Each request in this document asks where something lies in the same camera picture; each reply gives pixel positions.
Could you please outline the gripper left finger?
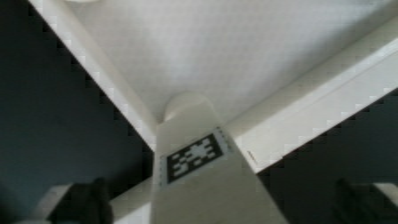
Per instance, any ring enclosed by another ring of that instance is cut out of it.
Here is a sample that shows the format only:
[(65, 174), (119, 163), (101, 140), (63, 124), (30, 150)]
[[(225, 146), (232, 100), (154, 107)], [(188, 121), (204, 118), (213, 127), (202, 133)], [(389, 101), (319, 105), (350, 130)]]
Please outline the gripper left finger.
[(55, 185), (16, 224), (113, 224), (106, 182)]

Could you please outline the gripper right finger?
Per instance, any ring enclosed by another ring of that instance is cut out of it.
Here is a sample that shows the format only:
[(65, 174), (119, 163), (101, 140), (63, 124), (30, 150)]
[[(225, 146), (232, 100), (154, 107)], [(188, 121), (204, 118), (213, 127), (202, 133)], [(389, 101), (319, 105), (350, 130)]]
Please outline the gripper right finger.
[(339, 179), (334, 190), (337, 224), (398, 224), (398, 184)]

